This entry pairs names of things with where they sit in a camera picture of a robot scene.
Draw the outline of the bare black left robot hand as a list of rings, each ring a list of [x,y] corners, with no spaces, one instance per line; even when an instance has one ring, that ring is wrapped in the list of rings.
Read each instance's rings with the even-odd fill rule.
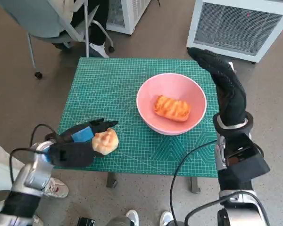
[[[96,133],[104,132],[118,124],[118,121],[105,121],[104,118],[75,125],[61,134],[56,132],[45,136],[45,141],[55,140],[57,143],[80,143],[92,140]]]

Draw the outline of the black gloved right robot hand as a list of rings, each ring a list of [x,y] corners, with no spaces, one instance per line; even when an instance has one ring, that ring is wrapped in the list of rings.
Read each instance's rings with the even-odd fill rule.
[[[235,71],[220,55],[209,50],[187,48],[189,56],[208,71],[216,85],[219,116],[226,127],[241,126],[246,119],[246,93]]]

